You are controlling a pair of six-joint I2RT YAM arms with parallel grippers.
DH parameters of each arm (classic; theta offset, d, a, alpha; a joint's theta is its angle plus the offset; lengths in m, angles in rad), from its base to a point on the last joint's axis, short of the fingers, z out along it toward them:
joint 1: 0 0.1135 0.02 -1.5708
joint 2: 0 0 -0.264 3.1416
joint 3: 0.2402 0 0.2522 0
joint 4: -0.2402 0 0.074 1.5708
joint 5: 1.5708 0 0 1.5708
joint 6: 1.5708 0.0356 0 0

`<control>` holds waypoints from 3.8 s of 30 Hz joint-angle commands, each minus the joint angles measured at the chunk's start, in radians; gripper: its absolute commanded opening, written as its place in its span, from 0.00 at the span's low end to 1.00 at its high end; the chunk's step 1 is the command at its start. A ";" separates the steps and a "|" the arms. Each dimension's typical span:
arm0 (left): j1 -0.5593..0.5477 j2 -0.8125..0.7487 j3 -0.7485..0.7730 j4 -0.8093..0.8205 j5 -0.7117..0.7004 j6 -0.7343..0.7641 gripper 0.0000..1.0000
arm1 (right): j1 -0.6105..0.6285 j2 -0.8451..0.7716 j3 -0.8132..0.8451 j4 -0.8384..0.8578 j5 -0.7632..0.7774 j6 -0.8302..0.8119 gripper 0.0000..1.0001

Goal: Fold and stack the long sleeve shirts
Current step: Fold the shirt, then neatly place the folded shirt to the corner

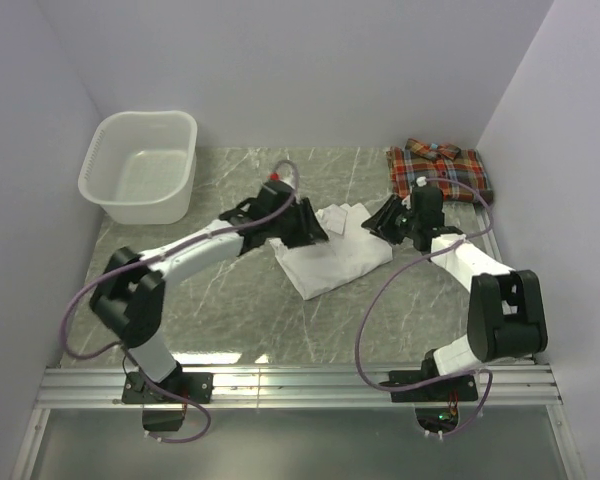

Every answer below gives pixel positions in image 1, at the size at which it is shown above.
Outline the white long sleeve shirt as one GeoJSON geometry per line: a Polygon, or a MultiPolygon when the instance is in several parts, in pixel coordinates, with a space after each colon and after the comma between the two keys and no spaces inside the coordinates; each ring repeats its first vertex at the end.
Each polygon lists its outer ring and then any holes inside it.
{"type": "Polygon", "coordinates": [[[362,228],[370,218],[363,204],[332,204],[316,217],[328,241],[293,249],[278,239],[269,242],[302,299],[332,291],[393,260],[392,247],[362,228]]]}

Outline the plaid flannel shirt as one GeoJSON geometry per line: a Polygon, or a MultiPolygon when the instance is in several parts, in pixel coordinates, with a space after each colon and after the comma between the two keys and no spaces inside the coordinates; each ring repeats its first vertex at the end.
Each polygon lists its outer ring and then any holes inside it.
{"type": "Polygon", "coordinates": [[[493,187],[476,149],[409,138],[404,147],[390,147],[386,161],[393,192],[402,199],[409,196],[417,178],[427,177],[444,178],[434,185],[442,190],[446,201],[477,204],[479,200],[465,185],[477,191],[488,204],[494,201],[493,187]]]}

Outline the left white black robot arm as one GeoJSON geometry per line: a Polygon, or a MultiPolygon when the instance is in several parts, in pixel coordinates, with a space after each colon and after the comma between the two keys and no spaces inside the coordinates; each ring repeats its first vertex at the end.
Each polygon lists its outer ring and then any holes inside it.
{"type": "Polygon", "coordinates": [[[98,285],[89,307],[144,373],[146,390],[157,401],[172,401],[186,391],[182,366],[161,332],[167,290],[270,239],[289,249],[329,240],[309,199],[297,198],[289,184],[274,176],[256,196],[192,235],[140,253],[124,247],[111,256],[106,273],[126,270],[98,285]]]}

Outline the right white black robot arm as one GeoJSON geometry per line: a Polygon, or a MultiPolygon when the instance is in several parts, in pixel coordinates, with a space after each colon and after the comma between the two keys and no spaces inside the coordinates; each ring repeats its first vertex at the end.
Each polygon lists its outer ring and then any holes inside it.
{"type": "Polygon", "coordinates": [[[453,342],[432,350],[411,384],[377,383],[354,354],[361,380],[390,393],[422,389],[440,400],[452,392],[456,379],[474,375],[495,360],[522,358],[544,351],[548,333],[538,276],[515,270],[476,247],[470,234],[447,224],[443,192],[421,178],[403,200],[392,195],[362,223],[362,228],[391,245],[410,240],[420,252],[413,265],[429,261],[451,275],[469,293],[467,330],[453,342]]]}

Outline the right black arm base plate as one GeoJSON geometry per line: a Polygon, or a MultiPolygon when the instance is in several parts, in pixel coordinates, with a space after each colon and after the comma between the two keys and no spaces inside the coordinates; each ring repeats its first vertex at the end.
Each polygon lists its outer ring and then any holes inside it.
{"type": "Polygon", "coordinates": [[[424,380],[422,371],[392,370],[382,385],[393,389],[409,386],[409,390],[391,392],[391,401],[415,404],[419,427],[426,435],[443,438],[460,427],[460,403],[478,400],[476,381],[472,375],[463,375],[412,389],[424,380]]]}

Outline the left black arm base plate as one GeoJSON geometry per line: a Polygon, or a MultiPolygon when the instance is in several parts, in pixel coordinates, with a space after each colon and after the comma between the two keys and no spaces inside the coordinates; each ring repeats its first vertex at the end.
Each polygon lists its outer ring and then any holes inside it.
{"type": "Polygon", "coordinates": [[[164,443],[188,443],[202,438],[211,427],[211,416],[205,405],[212,399],[214,375],[209,372],[180,372],[154,384],[141,371],[125,375],[120,403],[142,408],[142,427],[148,436],[164,443]],[[174,438],[184,426],[189,412],[197,410],[204,426],[190,437],[174,438]]]}

